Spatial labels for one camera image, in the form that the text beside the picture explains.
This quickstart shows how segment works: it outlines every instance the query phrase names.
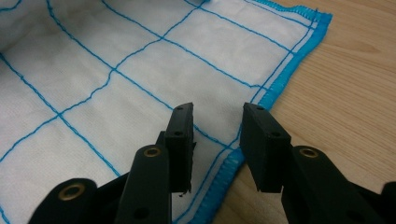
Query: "black bracket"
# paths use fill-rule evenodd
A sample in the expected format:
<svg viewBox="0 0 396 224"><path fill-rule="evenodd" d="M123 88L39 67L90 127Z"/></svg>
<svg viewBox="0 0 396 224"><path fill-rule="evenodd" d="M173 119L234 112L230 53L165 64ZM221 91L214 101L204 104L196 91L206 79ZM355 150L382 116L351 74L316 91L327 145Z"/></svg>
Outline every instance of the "black bracket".
<svg viewBox="0 0 396 224"><path fill-rule="evenodd" d="M375 194L347 181L320 150L290 140L268 111L244 105L240 146L247 165L257 189L282 191L289 223L396 223L396 182Z"/></svg>
<svg viewBox="0 0 396 224"><path fill-rule="evenodd" d="M100 188L76 178L55 187L29 223L171 223L171 193L191 190L193 105L176 107L155 145L140 148L131 171Z"/></svg>

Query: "white cloth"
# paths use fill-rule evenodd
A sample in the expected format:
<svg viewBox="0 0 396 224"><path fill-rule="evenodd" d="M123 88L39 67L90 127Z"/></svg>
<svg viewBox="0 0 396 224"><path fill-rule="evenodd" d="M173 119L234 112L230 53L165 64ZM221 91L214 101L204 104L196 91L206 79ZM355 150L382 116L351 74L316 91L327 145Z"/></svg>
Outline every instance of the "white cloth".
<svg viewBox="0 0 396 224"><path fill-rule="evenodd" d="M70 178L128 172L188 102L192 192L173 220L210 221L243 161L244 102L270 108L331 17L264 0L2 1L0 223L26 223Z"/></svg>

